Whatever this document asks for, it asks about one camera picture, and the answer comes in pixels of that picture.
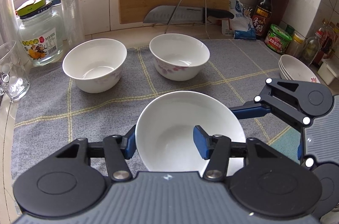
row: stacked bowl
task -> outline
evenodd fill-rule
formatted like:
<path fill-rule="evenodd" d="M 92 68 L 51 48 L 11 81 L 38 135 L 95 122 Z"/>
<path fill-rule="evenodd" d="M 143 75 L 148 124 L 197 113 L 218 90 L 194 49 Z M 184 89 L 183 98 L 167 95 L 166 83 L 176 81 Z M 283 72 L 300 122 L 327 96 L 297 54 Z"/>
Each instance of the stacked bowl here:
<path fill-rule="evenodd" d="M 293 56 L 282 55 L 279 60 L 279 69 L 282 79 L 320 83 L 311 69 Z"/>

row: green tin lid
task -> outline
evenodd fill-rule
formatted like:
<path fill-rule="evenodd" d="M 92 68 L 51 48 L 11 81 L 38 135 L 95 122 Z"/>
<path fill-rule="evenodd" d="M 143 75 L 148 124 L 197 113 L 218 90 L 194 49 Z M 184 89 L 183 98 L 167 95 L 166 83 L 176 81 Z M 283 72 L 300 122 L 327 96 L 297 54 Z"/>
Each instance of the green tin lid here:
<path fill-rule="evenodd" d="M 39 9 L 45 4 L 46 0 L 28 0 L 17 9 L 17 13 L 19 16 L 24 16 Z"/>
<path fill-rule="evenodd" d="M 282 37 L 284 40 L 286 41 L 292 41 L 292 37 L 284 30 L 281 29 L 279 26 L 275 25 L 275 24 L 271 24 L 271 30 L 277 34 L 279 37 Z"/>

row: clear glass cup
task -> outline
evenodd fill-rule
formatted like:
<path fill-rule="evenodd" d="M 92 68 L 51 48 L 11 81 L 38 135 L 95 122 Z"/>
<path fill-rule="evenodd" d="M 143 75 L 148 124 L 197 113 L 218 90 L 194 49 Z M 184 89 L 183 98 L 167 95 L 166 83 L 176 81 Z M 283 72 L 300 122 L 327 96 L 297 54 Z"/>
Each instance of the clear glass cup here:
<path fill-rule="evenodd" d="M 19 100 L 29 89 L 28 77 L 16 41 L 0 46 L 0 88 L 13 101 Z"/>

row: plaid tablecloth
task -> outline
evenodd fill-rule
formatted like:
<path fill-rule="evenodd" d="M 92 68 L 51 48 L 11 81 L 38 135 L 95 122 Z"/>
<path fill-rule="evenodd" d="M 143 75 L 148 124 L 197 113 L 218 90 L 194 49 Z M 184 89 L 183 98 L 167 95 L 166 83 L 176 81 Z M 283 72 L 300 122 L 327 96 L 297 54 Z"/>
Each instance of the plaid tablecloth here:
<path fill-rule="evenodd" d="M 211 40 L 209 62 L 193 79 L 174 82 L 153 66 L 148 46 L 128 49 L 121 80 L 110 90 L 88 94 L 76 87 L 61 63 L 33 68 L 28 93 L 20 100 L 13 137 L 13 181 L 25 170 L 78 137 L 101 141 L 125 134 L 154 98 L 175 90 L 193 90 L 218 99 L 228 107 L 240 106 L 260 93 L 267 77 L 278 78 L 279 55 L 261 41 Z M 272 144 L 288 129 L 272 114 L 240 120 L 247 137 Z M 133 174 L 145 170 L 138 153 L 128 165 Z M 92 166 L 105 174 L 104 160 Z"/>

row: canned food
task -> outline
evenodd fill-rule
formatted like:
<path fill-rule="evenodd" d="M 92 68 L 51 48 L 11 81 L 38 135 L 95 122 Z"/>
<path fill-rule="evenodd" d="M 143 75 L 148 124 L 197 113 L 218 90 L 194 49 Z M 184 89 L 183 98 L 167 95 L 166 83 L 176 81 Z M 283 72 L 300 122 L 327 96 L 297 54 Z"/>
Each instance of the canned food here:
<path fill-rule="evenodd" d="M 265 38 L 265 44 L 274 52 L 283 54 L 286 51 L 292 37 L 275 24 L 271 24 L 270 30 Z"/>

